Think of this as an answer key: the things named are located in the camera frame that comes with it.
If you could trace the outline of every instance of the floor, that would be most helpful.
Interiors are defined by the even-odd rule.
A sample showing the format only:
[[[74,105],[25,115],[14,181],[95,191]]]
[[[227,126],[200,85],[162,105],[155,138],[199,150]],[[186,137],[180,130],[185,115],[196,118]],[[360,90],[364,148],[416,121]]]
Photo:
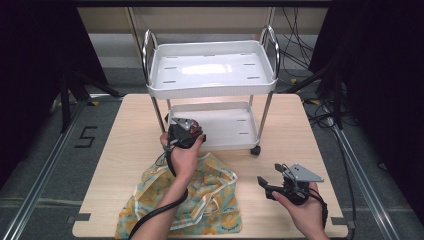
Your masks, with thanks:
[[[90,37],[110,86],[121,93],[145,93],[145,80],[132,37],[126,34],[95,34]],[[200,36],[208,41],[249,37]],[[197,41],[199,36],[162,35],[158,36],[158,39],[160,43],[181,39]],[[282,36],[279,36],[279,39],[280,44],[287,43]],[[313,46],[316,37],[304,36],[304,39]],[[292,51],[294,56],[302,57],[297,46],[287,49]],[[310,72],[285,59],[276,92],[284,92],[295,82],[300,82],[309,75]],[[391,176],[378,165],[380,159],[361,130],[360,123],[349,114],[348,101],[345,99],[343,102],[343,130],[329,128],[331,119],[323,118],[318,121],[317,116],[332,109],[331,100],[315,101],[315,90],[319,83],[314,82],[297,94],[304,100],[305,112],[310,118],[345,220],[355,229],[350,231],[348,237],[424,239],[423,226]],[[90,86],[87,86],[87,90],[91,94],[102,93]],[[34,192],[34,182],[37,181],[39,173],[45,171],[43,166],[47,162],[52,163],[52,168],[47,171],[45,185],[38,189],[39,196],[36,197],[28,218],[22,222],[24,227],[18,234],[19,239],[76,239],[72,235],[73,218],[79,212],[121,101],[108,98],[81,105],[73,100],[72,95],[70,99],[72,112],[77,115],[72,131],[64,140],[61,150],[53,151],[52,154],[52,150],[57,149],[58,140],[63,137],[60,134],[60,102],[56,102],[52,107],[51,116],[27,152],[27,159],[19,164],[1,189],[1,236],[6,234],[8,225],[19,214],[18,210],[25,204],[24,200],[30,197],[28,193]],[[82,138],[83,132],[84,136],[94,138]],[[387,214],[388,218],[381,220],[381,214]]]

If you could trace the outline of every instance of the white cart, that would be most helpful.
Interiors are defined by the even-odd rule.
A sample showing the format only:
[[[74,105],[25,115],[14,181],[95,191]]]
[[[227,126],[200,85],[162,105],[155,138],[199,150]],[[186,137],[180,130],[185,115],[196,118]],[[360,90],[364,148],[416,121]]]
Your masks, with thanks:
[[[265,51],[268,35],[275,46],[274,70]],[[147,46],[153,40],[148,68]],[[147,89],[162,132],[157,100],[168,103],[168,124],[173,117],[199,122],[207,141],[204,151],[251,149],[259,155],[260,138],[278,80],[280,48],[274,30],[266,25],[260,41],[232,41],[158,45],[150,29],[144,35],[142,66]],[[254,119],[253,95],[268,94],[259,130]],[[250,95],[249,102],[171,105],[170,99]]]

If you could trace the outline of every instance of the gray carpet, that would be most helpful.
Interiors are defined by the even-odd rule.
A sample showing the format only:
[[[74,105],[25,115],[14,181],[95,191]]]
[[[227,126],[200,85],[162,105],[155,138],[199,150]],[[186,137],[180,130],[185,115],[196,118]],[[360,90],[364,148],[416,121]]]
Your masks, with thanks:
[[[121,93],[144,93],[144,80],[140,68],[105,69],[110,86]],[[307,71],[291,70],[296,75],[308,75]],[[288,73],[282,71],[282,80],[277,85],[276,92],[291,87]],[[302,99],[315,98],[318,85],[313,83],[298,94]],[[102,93],[88,86],[90,93]],[[119,109],[120,102],[100,102],[96,106],[86,106],[75,125],[66,148],[56,165],[50,179],[32,213],[21,239],[76,239],[72,235],[72,224],[67,223],[69,216],[75,216],[81,205],[91,177],[100,158],[104,144]],[[314,116],[319,105],[305,104],[305,111]],[[364,167],[378,196],[392,218],[401,239],[424,239],[424,229],[414,212],[400,193],[391,176],[377,166],[379,158],[372,145],[362,132],[360,125],[352,116],[346,116],[344,132]],[[57,108],[47,119],[42,130],[34,141],[28,158],[16,168],[8,182],[0,192],[0,234],[3,235],[7,224],[16,214],[22,199],[29,192],[44,162],[52,150],[60,129],[61,112]],[[76,148],[87,145],[88,139],[80,139],[85,127],[86,136],[95,137],[89,148]],[[317,140],[321,155],[333,183],[337,199],[348,221],[352,220],[353,212],[351,195],[348,189],[343,158],[338,148],[336,138],[328,128],[314,125],[313,133]],[[383,235],[372,215],[367,202],[350,174],[356,204],[356,231],[354,239],[383,239]]]

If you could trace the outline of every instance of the cart wheel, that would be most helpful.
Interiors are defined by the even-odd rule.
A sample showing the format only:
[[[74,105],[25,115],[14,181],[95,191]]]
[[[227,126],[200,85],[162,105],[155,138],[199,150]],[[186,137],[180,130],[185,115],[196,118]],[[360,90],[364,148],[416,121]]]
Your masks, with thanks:
[[[250,149],[250,154],[252,155],[259,156],[260,153],[261,153],[261,146],[256,146]]]

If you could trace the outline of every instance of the black cable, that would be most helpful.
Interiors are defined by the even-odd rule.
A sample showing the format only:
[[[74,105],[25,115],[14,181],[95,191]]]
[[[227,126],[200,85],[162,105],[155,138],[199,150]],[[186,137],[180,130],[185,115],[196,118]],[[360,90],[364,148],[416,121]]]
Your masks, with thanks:
[[[334,124],[334,121],[333,121],[333,123],[332,123],[332,125],[331,125],[331,126],[327,124],[326,126],[324,126],[324,128],[329,128],[329,129],[333,132],[334,136],[336,137],[336,142],[337,142],[337,145],[338,145],[338,147],[339,147],[340,153],[341,153],[341,155],[342,155],[342,159],[343,159],[343,166],[344,166],[344,169],[345,169],[345,172],[346,172],[346,181],[347,181],[347,184],[348,184],[349,194],[350,194],[350,197],[351,197],[351,205],[352,205],[352,220],[353,220],[353,222],[355,223],[355,222],[356,222],[356,204],[355,204],[355,196],[354,196],[354,194],[353,194],[353,188],[352,188],[352,183],[351,183],[351,180],[350,180],[349,170],[348,170],[348,166],[347,166],[347,160],[346,160],[346,156],[345,156],[345,153],[344,153],[344,150],[343,150],[343,146],[342,146],[342,144],[341,144],[341,140],[340,140],[339,136],[337,135],[336,131],[332,128],[334,125],[335,125],[335,124]],[[351,230],[350,239],[353,239],[353,238],[354,238],[354,236],[355,236],[355,228],[350,229],[350,230]]]
[[[297,17],[298,17],[299,8],[295,7],[293,9],[294,10],[294,23],[293,23],[293,25],[291,24],[291,21],[289,20],[285,9],[284,8],[282,8],[282,9],[283,9],[284,16],[285,16],[285,18],[286,18],[286,20],[289,24],[290,30],[291,30],[290,38],[287,38],[285,35],[284,36],[289,40],[289,44],[294,43],[294,44],[299,46],[299,50],[300,50],[300,53],[302,54],[302,57],[304,59],[308,59],[308,62],[305,62],[305,64],[309,66],[311,59],[309,58],[309,55],[306,53],[305,49],[313,52],[313,48],[310,47],[308,44],[306,44],[299,36],[299,30],[298,30],[298,27],[297,27],[298,26]],[[293,35],[296,38],[297,42],[291,40]]]
[[[313,128],[316,124],[318,124],[319,121],[325,119],[325,118],[321,118],[321,117],[327,116],[327,114],[328,114],[328,113],[325,113],[325,114],[321,114],[321,115],[317,116],[318,110],[320,108],[322,108],[322,104],[319,107],[317,107],[317,109],[315,109],[314,117],[311,116],[311,119],[309,119],[309,121],[314,120],[313,123],[310,123],[311,128]]]
[[[289,38],[286,36],[286,34],[282,34],[282,35],[283,35],[284,38],[286,38],[287,40],[289,40]],[[292,41],[291,43],[296,44],[296,45],[302,45],[302,44],[300,44],[298,42],[294,42],[294,41]],[[311,47],[309,47],[309,46],[303,46],[303,47],[306,48],[308,51],[311,51],[311,52],[314,51],[314,49],[311,48]]]
[[[286,14],[286,12],[285,12],[285,10],[284,10],[284,8],[282,8],[283,9],[283,13],[284,13],[284,16],[286,17],[286,20],[287,20],[287,22],[288,22],[288,24],[289,24],[289,26],[290,26],[290,30],[291,30],[291,33],[290,33],[290,38],[288,38],[288,43],[287,43],[287,45],[286,45],[286,47],[285,47],[285,49],[284,49],[284,51],[283,51],[283,53],[287,53],[287,49],[288,49],[288,46],[290,45],[290,42],[292,42],[292,37],[293,37],[293,35],[294,35],[294,29],[293,29],[293,27],[292,27],[292,25],[291,25],[291,22],[290,22],[290,20],[289,20],[289,18],[288,18],[288,16],[287,16],[287,14]],[[288,72],[288,70],[287,70],[287,68],[286,68],[286,66],[285,66],[285,61],[284,61],[284,59],[285,58],[283,58],[283,69],[284,69],[284,71],[287,73],[287,74],[289,74],[289,75],[291,75],[291,76],[295,76],[295,77],[301,77],[301,76],[296,76],[296,75],[293,75],[293,74],[291,74],[290,72]],[[307,67],[307,63],[306,62],[303,62],[304,63],[304,65],[300,65],[300,66],[302,66],[302,67],[304,67],[305,69],[308,69],[308,67]]]
[[[321,195],[315,191],[312,188],[309,188],[309,190],[314,191],[318,196],[315,196],[314,194],[309,193],[309,197],[315,198],[318,200],[318,202],[321,203],[321,220],[322,220],[322,227],[325,229],[325,225],[327,224],[327,218],[328,218],[328,207],[327,203],[324,202],[324,199],[321,197]]]
[[[312,121],[312,120],[314,120],[314,116],[312,116],[311,114],[309,114],[309,113],[306,113],[306,116],[308,117],[308,120],[309,121]]]
[[[287,47],[288,47],[288,45],[286,46],[286,49],[280,49],[280,53],[281,54],[283,54],[284,55],[284,57],[287,57],[288,59],[290,59],[290,60],[292,60],[293,62],[295,62],[297,65],[299,65],[299,66],[301,66],[301,67],[303,67],[304,69],[308,69],[308,64],[306,63],[306,62],[303,62],[302,60],[300,60],[300,59],[298,59],[298,58],[296,58],[295,56],[293,56],[293,55],[291,55],[290,53],[288,53],[287,52]],[[285,62],[284,62],[284,58],[283,57],[283,70],[287,73],[287,74],[289,74],[290,76],[293,76],[293,77],[299,77],[299,78],[306,78],[306,77],[309,77],[309,76],[300,76],[300,75],[295,75],[295,74],[293,74],[293,73],[290,73],[290,72],[288,72],[288,70],[287,70],[287,68],[286,68],[286,66],[285,66]]]
[[[323,107],[324,105],[327,105],[327,108],[329,108],[330,109],[330,111],[331,111],[331,108],[330,108],[330,106],[328,106],[328,104],[329,104],[329,102],[328,101],[325,101],[325,100],[323,100],[323,105],[321,106],[321,107]],[[333,117],[333,113],[332,112],[330,112],[330,113],[328,113],[329,114],[329,116],[330,117]],[[343,111],[343,112],[340,112],[339,113],[339,117],[340,117],[340,119],[341,119],[341,121],[343,122],[343,123],[345,123],[346,125],[349,125],[349,126],[352,126],[352,127],[358,127],[359,126],[359,124],[358,124],[358,122],[356,122],[355,120],[353,120],[353,121],[355,121],[354,123],[349,123],[349,122],[347,122],[345,119],[343,119],[344,117],[350,117],[350,116],[353,116],[353,114],[352,114],[352,112],[351,111]]]
[[[323,107],[325,106],[325,104],[326,104],[326,101],[325,100],[322,100],[321,101],[321,105],[315,110],[315,117],[317,117],[317,113],[318,113],[318,110],[319,109],[323,109]],[[325,114],[328,114],[328,117],[331,117],[332,116],[332,113],[325,113]],[[326,124],[326,123],[322,123],[322,121],[321,120],[324,120],[324,119],[326,119],[326,117],[323,117],[323,118],[320,118],[320,121],[316,121],[316,124],[318,124],[318,126],[320,127],[320,128],[332,128],[333,126],[334,126],[334,124],[335,123],[333,123],[332,125],[328,125],[328,124]]]
[[[133,229],[131,230],[131,233],[128,237],[128,240],[130,240],[132,238],[132,236],[137,232],[137,230],[140,228],[141,225],[143,225],[145,222],[147,222],[148,220],[150,220],[151,218],[157,216],[158,214],[161,214],[165,211],[168,211],[174,207],[177,207],[178,205],[180,205],[181,203],[183,203],[188,197],[188,190],[186,189],[186,191],[184,192],[184,195],[178,199],[177,201],[167,204],[163,207],[157,208],[151,212],[149,212],[148,214],[146,214],[144,217],[142,217],[133,227]]]
[[[315,117],[309,115],[308,120],[309,121],[314,121],[314,122],[312,122],[310,124],[314,124],[315,125],[318,122],[320,122],[320,121],[322,121],[324,119],[327,119],[327,118],[329,118],[331,116],[332,116],[331,113],[324,113],[324,114],[321,114],[321,115],[318,115],[318,116],[315,116]]]

